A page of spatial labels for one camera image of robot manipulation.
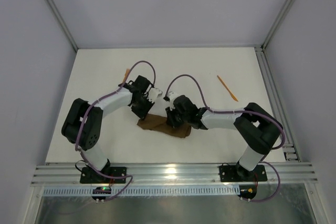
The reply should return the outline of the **brown cloth napkin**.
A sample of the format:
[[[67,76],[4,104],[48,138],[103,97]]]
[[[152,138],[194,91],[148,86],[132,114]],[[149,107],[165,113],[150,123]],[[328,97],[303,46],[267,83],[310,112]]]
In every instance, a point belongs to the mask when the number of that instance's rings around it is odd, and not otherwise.
[[[178,138],[186,138],[190,136],[192,131],[192,127],[187,123],[184,123],[178,128],[173,128],[167,124],[166,117],[155,114],[148,114],[145,119],[139,119],[137,126],[143,130],[161,132]]]

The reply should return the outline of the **orange plastic fork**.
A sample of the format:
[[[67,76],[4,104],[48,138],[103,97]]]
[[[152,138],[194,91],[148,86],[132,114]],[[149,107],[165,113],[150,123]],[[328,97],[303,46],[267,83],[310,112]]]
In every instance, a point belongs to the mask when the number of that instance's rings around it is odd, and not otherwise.
[[[125,83],[126,81],[127,81],[127,79],[128,79],[128,76],[129,76],[129,74],[130,74],[130,69],[128,68],[126,71],[125,71],[125,74],[124,74],[124,78],[123,78],[123,80],[122,80],[122,83]]]

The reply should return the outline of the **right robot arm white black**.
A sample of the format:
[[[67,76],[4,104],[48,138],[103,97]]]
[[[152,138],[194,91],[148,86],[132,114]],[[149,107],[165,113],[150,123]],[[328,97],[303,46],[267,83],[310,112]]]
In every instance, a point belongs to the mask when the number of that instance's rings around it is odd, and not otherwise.
[[[170,92],[164,100],[167,125],[179,128],[188,124],[197,130],[236,130],[247,143],[247,147],[235,165],[240,180],[254,177],[255,168],[272,149],[279,137],[285,137],[284,128],[275,118],[256,103],[249,103],[237,111],[214,111],[207,107],[197,107],[185,95]]]

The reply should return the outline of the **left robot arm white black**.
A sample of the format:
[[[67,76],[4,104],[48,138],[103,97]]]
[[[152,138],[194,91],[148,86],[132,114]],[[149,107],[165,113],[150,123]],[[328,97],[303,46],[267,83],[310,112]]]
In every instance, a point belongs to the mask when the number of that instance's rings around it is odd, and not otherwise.
[[[126,172],[115,172],[98,144],[102,120],[116,110],[128,106],[139,118],[145,119],[162,91],[147,78],[122,83],[111,93],[93,102],[77,98],[73,101],[61,128],[61,134],[75,146],[86,166],[81,183],[107,183],[111,179],[125,183]]]

